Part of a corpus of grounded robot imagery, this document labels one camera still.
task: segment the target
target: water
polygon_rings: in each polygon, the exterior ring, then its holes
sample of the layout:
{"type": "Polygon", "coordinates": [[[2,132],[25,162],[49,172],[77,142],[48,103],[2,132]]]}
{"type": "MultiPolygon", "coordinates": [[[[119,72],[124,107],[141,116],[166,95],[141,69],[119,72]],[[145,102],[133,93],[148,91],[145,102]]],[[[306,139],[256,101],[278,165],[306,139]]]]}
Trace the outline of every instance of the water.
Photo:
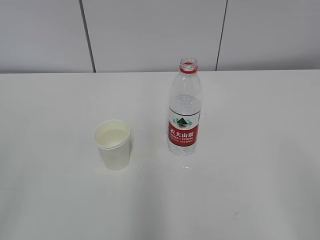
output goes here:
{"type": "MultiPolygon", "coordinates": [[[[169,106],[174,112],[182,115],[193,115],[201,110],[201,102],[197,98],[189,95],[178,95],[172,98],[169,106]]],[[[177,146],[173,144],[169,138],[167,139],[167,142],[169,150],[173,154],[179,156],[191,154],[195,150],[197,144],[194,143],[191,146],[177,146]]]]}
{"type": "Polygon", "coordinates": [[[106,148],[113,148],[121,144],[128,137],[128,132],[121,129],[110,129],[102,133],[96,142],[106,148]]]}

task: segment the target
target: table surface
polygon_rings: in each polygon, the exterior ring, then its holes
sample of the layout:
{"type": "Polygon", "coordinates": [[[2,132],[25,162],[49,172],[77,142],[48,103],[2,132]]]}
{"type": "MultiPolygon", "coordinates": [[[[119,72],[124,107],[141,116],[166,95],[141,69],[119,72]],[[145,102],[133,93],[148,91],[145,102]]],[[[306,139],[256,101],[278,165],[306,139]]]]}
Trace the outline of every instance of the table surface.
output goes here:
{"type": "Polygon", "coordinates": [[[320,238],[320,71],[200,72],[198,142],[167,148],[176,72],[0,75],[0,239],[320,238]],[[105,168],[94,128],[132,130],[105,168]]]}

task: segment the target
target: white paper cup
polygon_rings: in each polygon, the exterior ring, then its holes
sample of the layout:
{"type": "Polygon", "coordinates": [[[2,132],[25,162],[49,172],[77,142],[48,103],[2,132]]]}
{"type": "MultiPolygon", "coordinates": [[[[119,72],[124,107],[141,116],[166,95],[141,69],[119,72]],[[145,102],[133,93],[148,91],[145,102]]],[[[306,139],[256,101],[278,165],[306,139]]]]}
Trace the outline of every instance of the white paper cup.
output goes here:
{"type": "Polygon", "coordinates": [[[101,123],[93,132],[101,158],[108,169],[121,170],[129,164],[130,127],[121,120],[101,123]]]}

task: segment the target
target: water bottle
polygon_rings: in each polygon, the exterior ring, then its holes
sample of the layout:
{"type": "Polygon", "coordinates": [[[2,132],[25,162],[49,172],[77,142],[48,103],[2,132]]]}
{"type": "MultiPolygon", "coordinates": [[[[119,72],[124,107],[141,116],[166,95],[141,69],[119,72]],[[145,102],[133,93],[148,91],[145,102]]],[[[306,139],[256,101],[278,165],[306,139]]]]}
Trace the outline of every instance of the water bottle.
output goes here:
{"type": "Polygon", "coordinates": [[[198,62],[186,57],[180,61],[169,95],[168,148],[179,156],[196,148],[202,105],[202,87],[197,75],[198,62]]]}

